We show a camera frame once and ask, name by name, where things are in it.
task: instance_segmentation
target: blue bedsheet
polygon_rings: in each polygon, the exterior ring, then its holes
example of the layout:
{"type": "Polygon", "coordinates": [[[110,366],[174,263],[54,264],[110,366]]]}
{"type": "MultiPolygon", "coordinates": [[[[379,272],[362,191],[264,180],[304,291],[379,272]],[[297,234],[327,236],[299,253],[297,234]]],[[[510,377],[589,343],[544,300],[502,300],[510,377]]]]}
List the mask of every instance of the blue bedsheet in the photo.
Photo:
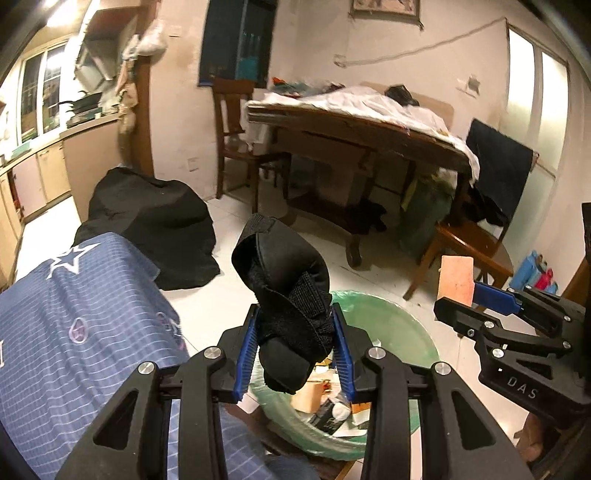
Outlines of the blue bedsheet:
{"type": "MultiPolygon", "coordinates": [[[[127,240],[105,233],[43,262],[0,295],[0,421],[41,480],[54,479],[138,364],[189,358],[177,313],[153,282],[157,274],[127,240]]],[[[307,465],[267,457],[241,421],[224,411],[221,419],[230,480],[317,478],[307,465]]],[[[178,478],[177,429],[178,401],[169,480],[178,478]]]]}

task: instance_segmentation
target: window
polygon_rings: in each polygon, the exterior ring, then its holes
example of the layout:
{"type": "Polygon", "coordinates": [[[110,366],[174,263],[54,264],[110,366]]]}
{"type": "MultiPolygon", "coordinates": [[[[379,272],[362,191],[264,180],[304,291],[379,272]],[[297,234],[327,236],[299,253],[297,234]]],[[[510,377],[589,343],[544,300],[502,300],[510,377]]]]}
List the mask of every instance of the window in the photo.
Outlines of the window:
{"type": "Polygon", "coordinates": [[[60,77],[65,48],[60,45],[25,61],[20,102],[21,143],[60,126],[60,77]]]}
{"type": "Polygon", "coordinates": [[[277,0],[210,0],[199,85],[217,76],[266,87],[276,8],[277,0]]]}
{"type": "Polygon", "coordinates": [[[569,112],[566,63],[526,35],[509,29],[509,92],[500,130],[540,157],[530,173],[504,239],[519,263],[535,240],[562,156],[569,112]]]}

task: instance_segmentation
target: translucent green bucket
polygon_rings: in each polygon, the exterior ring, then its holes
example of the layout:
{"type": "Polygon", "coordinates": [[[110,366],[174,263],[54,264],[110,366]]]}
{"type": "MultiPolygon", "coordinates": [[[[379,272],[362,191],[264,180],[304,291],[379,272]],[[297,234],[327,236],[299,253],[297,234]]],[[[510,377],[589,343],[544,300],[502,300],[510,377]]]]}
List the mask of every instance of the translucent green bucket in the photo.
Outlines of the translucent green bucket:
{"type": "MultiPolygon", "coordinates": [[[[365,329],[373,342],[394,353],[403,362],[430,367],[439,360],[429,334],[412,315],[387,300],[356,291],[335,291],[333,301],[340,304],[348,325],[365,329]]],[[[336,460],[363,458],[366,436],[350,440],[327,435],[302,421],[291,406],[291,395],[265,385],[261,364],[255,363],[251,390],[265,414],[281,428],[281,434],[305,452],[336,460]]],[[[409,401],[410,430],[419,427],[418,405],[409,401]]]]}

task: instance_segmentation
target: picture frame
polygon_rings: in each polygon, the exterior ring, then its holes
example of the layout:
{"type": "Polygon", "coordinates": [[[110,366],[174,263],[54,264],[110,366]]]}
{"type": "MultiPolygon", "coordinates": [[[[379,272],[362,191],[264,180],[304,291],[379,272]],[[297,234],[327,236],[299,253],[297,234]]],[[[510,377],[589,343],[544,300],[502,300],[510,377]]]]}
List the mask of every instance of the picture frame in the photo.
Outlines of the picture frame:
{"type": "Polygon", "coordinates": [[[375,20],[396,20],[418,25],[421,0],[351,0],[351,17],[375,20]]]}

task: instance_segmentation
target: triangular cutout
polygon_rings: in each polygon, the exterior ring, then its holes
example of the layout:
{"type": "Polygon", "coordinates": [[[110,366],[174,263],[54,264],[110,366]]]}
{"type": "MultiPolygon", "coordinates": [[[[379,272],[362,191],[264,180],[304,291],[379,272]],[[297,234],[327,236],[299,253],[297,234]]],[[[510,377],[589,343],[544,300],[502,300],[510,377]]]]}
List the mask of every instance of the triangular cutout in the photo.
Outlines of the triangular cutout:
{"type": "Polygon", "coordinates": [[[492,434],[462,394],[457,391],[452,392],[452,401],[464,450],[476,450],[494,445],[495,439],[492,434]]]}
{"type": "Polygon", "coordinates": [[[517,360],[517,363],[522,367],[529,368],[533,372],[540,374],[542,377],[546,377],[548,380],[552,380],[552,367],[549,365],[538,364],[536,362],[528,362],[526,360],[517,360]]]}
{"type": "Polygon", "coordinates": [[[114,450],[125,450],[137,399],[137,390],[128,393],[95,435],[95,444],[114,450]]]}

